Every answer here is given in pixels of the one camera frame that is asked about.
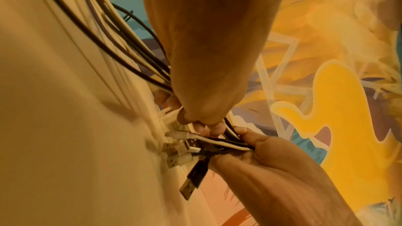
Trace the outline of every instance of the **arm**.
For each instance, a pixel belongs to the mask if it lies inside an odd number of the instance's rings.
[[[218,123],[243,98],[280,1],[144,0],[192,119]]]

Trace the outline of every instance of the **yellow painted shape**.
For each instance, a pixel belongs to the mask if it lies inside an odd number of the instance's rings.
[[[386,169],[401,147],[391,132],[384,141],[377,140],[368,107],[357,75],[336,60],[317,71],[309,115],[288,102],[271,107],[304,139],[314,137],[325,126],[331,130],[331,146],[322,167],[354,211],[390,198]]]

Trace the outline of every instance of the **black usb connector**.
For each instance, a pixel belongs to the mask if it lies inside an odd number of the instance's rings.
[[[208,172],[208,163],[210,157],[206,157],[204,160],[199,160],[187,175],[187,180],[180,188],[180,193],[186,200],[189,200],[194,190],[200,187],[202,180]]]

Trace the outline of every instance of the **colorful mural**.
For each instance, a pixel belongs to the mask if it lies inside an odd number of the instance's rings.
[[[111,1],[147,23],[142,0]],[[232,110],[237,125],[301,147],[364,225],[376,226],[402,217],[401,39],[379,19],[380,3],[283,0]],[[150,35],[128,24],[163,59]],[[219,225],[256,225],[218,175],[209,172],[201,189]]]

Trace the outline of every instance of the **hand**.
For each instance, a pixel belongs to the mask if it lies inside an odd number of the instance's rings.
[[[154,102],[158,106],[163,106],[167,104],[172,110],[177,110],[181,108],[181,103],[179,98],[175,95],[170,95],[169,93],[158,90],[155,94]],[[190,123],[193,124],[194,130],[199,133],[201,136],[212,136],[218,137],[219,135],[223,134],[226,130],[225,121],[222,119],[221,122],[214,124],[214,125],[204,125],[200,121],[191,118],[182,108],[178,115],[177,121],[182,125],[188,125]]]
[[[362,226],[325,171],[301,148],[247,128],[235,130],[255,151],[215,156],[210,168],[260,226]]]

